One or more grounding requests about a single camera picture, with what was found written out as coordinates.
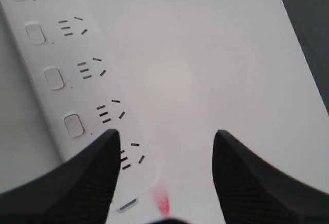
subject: power strip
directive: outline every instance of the power strip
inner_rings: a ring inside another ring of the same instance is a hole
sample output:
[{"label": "power strip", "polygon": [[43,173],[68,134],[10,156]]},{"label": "power strip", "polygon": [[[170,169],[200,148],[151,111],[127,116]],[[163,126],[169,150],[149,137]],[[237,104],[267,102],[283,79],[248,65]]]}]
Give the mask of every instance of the power strip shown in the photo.
[{"label": "power strip", "polygon": [[123,213],[154,183],[157,163],[86,0],[0,1],[63,160],[109,128],[120,132],[111,210]]}]

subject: outlet slot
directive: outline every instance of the outlet slot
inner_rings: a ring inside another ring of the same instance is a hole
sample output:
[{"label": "outlet slot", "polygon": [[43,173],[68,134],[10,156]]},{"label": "outlet slot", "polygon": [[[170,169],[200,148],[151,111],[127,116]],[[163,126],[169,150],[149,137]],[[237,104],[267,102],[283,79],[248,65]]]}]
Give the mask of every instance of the outlet slot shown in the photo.
[{"label": "outlet slot", "polygon": [[142,157],[139,159],[138,163],[141,164],[141,163],[143,162],[144,159],[145,159],[145,156],[142,156]]},{"label": "outlet slot", "polygon": [[122,168],[122,170],[126,170],[126,169],[128,169],[128,168],[130,168],[131,167],[131,164],[128,164],[127,166],[124,166],[123,168]]},{"label": "outlet slot", "polygon": [[80,72],[86,72],[86,71],[89,71],[89,69],[86,68],[86,69],[80,70]]},{"label": "outlet slot", "polygon": [[92,75],[84,76],[83,79],[90,79]]},{"label": "outlet slot", "polygon": [[121,159],[121,162],[124,162],[124,161],[127,161],[127,160],[128,160],[128,157],[126,156],[126,157]]},{"label": "outlet slot", "polygon": [[110,122],[112,119],[108,118],[107,120],[103,120],[103,124]]},{"label": "outlet slot", "polygon": [[100,109],[103,109],[103,108],[105,108],[105,105],[99,106],[99,107],[97,107],[96,109],[97,109],[97,110],[100,110]]},{"label": "outlet slot", "polygon": [[104,113],[100,114],[99,117],[103,117],[105,115],[108,115],[108,112],[104,112]]},{"label": "outlet slot", "polygon": [[122,112],[119,116],[119,119],[122,119],[124,115],[125,115],[125,112]]},{"label": "outlet slot", "polygon": [[134,199],[133,201],[127,203],[126,205],[122,206],[117,210],[118,213],[123,214],[127,210],[131,209],[132,207],[136,206],[138,204],[138,198]]}]

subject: white power strip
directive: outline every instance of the white power strip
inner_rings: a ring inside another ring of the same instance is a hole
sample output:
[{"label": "white power strip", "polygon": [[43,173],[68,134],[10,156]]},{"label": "white power strip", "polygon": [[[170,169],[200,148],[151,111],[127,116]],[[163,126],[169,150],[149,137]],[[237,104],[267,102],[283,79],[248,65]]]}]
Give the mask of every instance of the white power strip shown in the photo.
[{"label": "white power strip", "polygon": [[119,210],[153,184],[157,164],[86,0],[0,1],[62,158],[109,128],[120,132],[122,169],[111,205]]}]

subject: power socket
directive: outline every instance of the power socket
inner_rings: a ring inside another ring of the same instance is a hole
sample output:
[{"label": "power socket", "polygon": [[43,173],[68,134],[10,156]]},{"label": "power socket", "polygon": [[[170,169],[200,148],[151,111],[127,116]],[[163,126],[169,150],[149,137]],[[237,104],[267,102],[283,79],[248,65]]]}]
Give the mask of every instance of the power socket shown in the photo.
[{"label": "power socket", "polygon": [[119,131],[122,167],[111,211],[123,213],[155,182],[156,156],[87,2],[0,1],[63,160],[105,130]]}]

